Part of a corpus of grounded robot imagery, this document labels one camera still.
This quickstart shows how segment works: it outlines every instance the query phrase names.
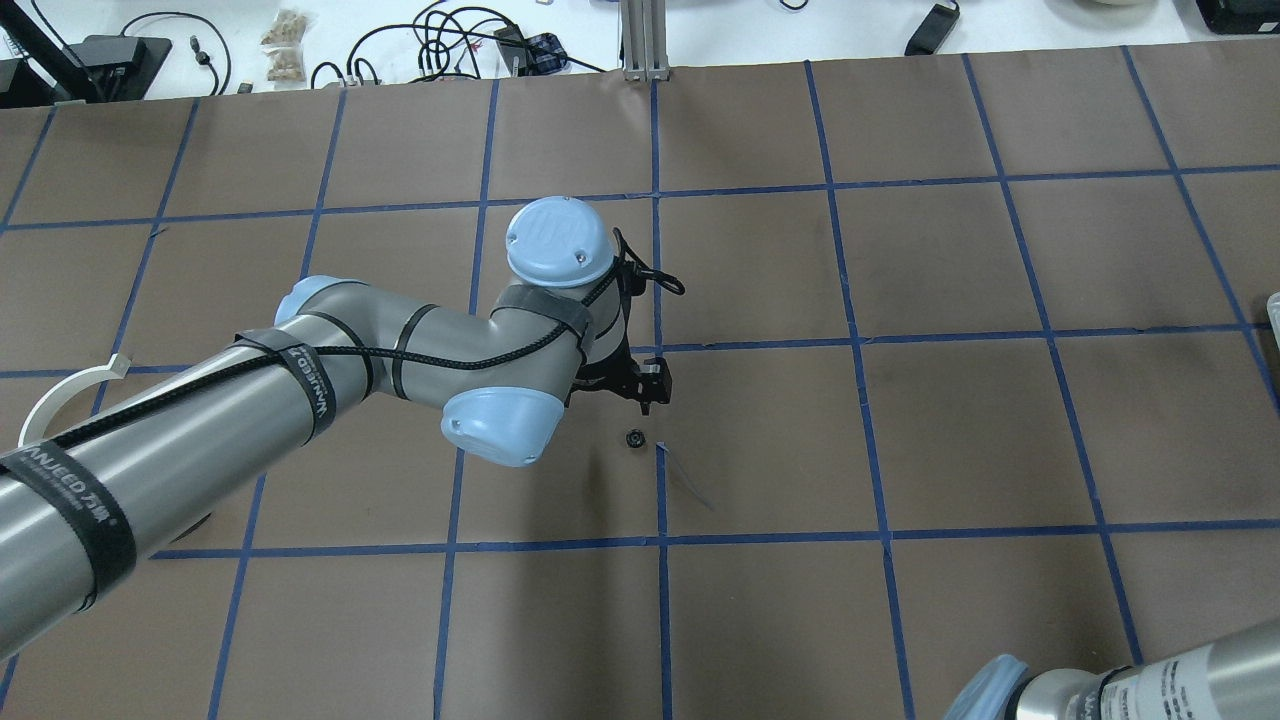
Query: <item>white floor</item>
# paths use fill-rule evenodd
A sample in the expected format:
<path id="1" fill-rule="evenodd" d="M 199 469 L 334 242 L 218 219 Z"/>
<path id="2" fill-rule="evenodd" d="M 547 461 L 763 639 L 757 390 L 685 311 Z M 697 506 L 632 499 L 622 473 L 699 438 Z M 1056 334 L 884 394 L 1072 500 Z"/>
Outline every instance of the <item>white floor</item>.
<path id="1" fill-rule="evenodd" d="M 31 9 L 31 0 L 18 0 Z M 351 46 L 381 24 L 407 23 L 428 0 L 284 0 L 315 17 L 303 41 L 310 72 L 321 60 L 346 65 Z M 943 53 L 988 53 L 1103 45 L 1151 45 L 1212 40 L 1194 0 L 1142 0 L 1111 6 L 1097 0 L 961 0 L 963 13 Z M 284 90 L 266 82 L 266 59 L 257 44 L 280 4 L 264 0 L 44 0 L 41 9 L 69 42 L 86 35 L 119 32 L 125 20 L 152 10 L 183 10 L 207 17 L 232 47 L 229 92 L 242 81 L 253 91 Z M 607 0 L 448 0 L 442 9 L 485 5 L 515 19 L 526 35 L 554 32 L 568 54 L 589 63 L 618 67 L 618 10 Z M 810 0 L 800 12 L 777 0 L 668 0 L 671 64 L 731 65 L 877 58 L 901 55 L 906 40 L 933 0 Z M 187 38 L 195 33 L 214 56 L 219 72 L 225 59 L 216 38 L 201 23 L 164 19 L 142 23 L 136 33 L 174 40 L 174 50 L 148 97 L 202 95 L 211 86 L 209 70 L 195 63 Z M 485 77 L 499 70 L 492 42 L 481 51 Z M 408 29 L 390 31 L 361 47 L 383 79 L 417 77 L 417 45 Z M 0 55 L 8 54 L 0 46 Z"/>

